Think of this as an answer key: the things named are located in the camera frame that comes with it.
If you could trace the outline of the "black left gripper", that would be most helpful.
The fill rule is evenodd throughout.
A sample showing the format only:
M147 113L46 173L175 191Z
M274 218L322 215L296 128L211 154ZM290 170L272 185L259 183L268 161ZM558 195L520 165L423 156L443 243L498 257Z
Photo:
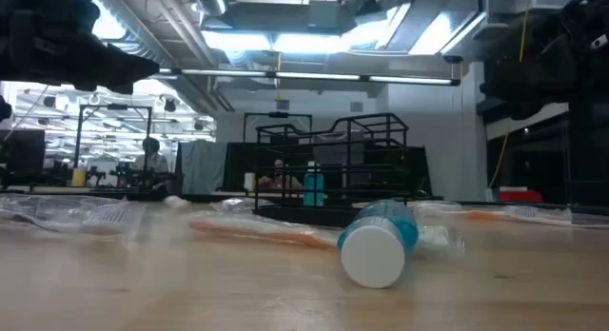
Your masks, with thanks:
M94 0L0 0L0 81L132 94L160 65L104 46L92 32L100 15Z

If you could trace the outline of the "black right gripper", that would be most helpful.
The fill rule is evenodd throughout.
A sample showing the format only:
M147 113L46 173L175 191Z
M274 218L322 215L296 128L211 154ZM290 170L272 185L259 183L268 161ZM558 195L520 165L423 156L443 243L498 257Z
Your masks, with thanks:
M579 60L574 44L582 11L587 0L572 0L561 10L548 15L534 33L540 44L534 65L536 90L548 101L566 101L577 83ZM538 94L531 87L525 73L528 53L538 53L538 41L526 35L495 41L487 49L484 59L484 80L480 90L487 96L507 102L509 116L515 121L526 120L542 109L542 103L532 102Z

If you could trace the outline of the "purple toothbrush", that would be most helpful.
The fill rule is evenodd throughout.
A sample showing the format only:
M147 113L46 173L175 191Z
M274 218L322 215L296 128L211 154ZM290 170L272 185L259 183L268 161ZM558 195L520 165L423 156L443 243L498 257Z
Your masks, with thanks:
M570 217L574 227L609 229L609 215L570 210Z
M146 206L128 200L74 195L0 194L0 219L41 229L101 237L133 236Z

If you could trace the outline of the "teal mouthwash bottle white cap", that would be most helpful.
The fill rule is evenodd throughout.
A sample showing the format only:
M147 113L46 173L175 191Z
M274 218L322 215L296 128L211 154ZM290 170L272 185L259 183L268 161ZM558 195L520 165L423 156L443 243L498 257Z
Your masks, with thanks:
M324 205L324 175L314 161L307 163L304 176L304 205Z
M366 204L337 241L344 272L368 288L386 288L402 275L419 240L411 210L403 202Z

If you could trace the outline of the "person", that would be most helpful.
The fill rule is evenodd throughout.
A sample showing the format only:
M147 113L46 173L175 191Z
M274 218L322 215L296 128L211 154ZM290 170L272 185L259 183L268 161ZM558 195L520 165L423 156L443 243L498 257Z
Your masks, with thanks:
M299 180L284 172L285 164L281 159L274 161L274 170L262 176L258 180L258 187L268 189L303 189L304 186Z
M160 143L155 138L146 137L142 148L144 153L136 158L132 169L140 179L144 179L146 186L160 188L163 180L155 178L153 173L168 173L167 158L160 153Z

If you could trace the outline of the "red box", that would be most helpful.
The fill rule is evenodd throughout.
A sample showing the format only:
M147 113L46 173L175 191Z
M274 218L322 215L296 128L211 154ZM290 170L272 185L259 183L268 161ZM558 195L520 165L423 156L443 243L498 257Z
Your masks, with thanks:
M502 190L499 192L499 201L504 203L541 204L543 198L536 190Z

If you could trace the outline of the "grey cloth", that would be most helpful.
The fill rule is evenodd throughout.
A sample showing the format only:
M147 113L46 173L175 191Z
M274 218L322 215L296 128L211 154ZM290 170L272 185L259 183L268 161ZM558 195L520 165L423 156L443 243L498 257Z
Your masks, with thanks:
M224 183L227 143L196 140L179 144L182 193L205 195Z

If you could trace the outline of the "black partition panel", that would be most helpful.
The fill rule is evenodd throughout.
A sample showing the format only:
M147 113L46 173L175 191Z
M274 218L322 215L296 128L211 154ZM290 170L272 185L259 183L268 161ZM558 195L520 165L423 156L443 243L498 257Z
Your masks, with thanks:
M230 143L227 146L223 191L242 191L245 174L259 170L261 176L273 173L274 162L284 160L292 175L305 180L305 166L313 161L321 167L324 186L336 193L350 188L365 190L403 189L407 192L432 191L427 157L421 146L384 146L357 144L351 148L352 169L346 165L345 146L313 146L310 144L273 147L255 143Z

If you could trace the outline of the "black monitor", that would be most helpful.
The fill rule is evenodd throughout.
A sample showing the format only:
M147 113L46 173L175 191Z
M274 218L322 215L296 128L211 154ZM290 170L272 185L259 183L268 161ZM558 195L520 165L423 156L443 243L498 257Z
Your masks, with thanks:
M45 131L42 129L0 130L0 185L37 183L45 152Z

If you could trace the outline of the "long ceiling light strip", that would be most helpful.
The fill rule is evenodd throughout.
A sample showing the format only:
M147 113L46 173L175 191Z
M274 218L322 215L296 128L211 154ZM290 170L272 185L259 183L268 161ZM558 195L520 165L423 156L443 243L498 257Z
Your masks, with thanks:
M454 78L432 78L432 77L408 77L408 76L383 76L367 74L344 74L344 73L317 73L297 71L259 71L259 70L233 70L233 69L182 69L161 68L161 75L200 75L231 78L266 78L266 79L288 79L288 80L326 80L342 82L362 82L376 84L395 85L422 85L422 86L447 86L456 87L461 83L460 79Z

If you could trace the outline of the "black metal station frame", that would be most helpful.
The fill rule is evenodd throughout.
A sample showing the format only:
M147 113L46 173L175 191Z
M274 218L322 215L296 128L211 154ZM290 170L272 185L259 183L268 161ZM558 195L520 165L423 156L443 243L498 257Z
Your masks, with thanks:
M242 123L242 142L247 143L247 129L249 128L247 124L247 120L249 117L255 116L256 118L264 116L270 119L286 119L286 118L296 118L300 121L301 118L306 118L308 120L308 131L311 131L313 128L313 115L311 114L302 114L302 113L288 113L281 111L272 111L272 112L245 112L243 116Z
M99 110L100 108L105 108L108 110L133 109L138 112L140 110L145 110L147 112L147 118L144 119L147 122L145 139L150 136L151 125L152 125L152 107L134 106L134 105L118 104L118 103L109 103L109 104L104 104L104 105L93 105L93 104L80 105L79 114L78 114L78 124L77 124L77 129L76 129L76 145L75 145L75 150L74 150L72 169L76 169L79 167L80 146L81 146L81 139L82 139L82 132L83 132L83 123L89 118L89 117L87 117L87 118L85 117L85 110L90 107L93 109L92 112L95 112L95 111Z

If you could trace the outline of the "silver round air duct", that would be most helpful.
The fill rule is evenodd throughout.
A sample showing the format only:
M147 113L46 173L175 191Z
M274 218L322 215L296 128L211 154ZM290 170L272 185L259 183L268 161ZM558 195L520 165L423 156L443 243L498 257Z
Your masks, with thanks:
M196 0L202 11L209 16L224 14L229 6L228 0Z

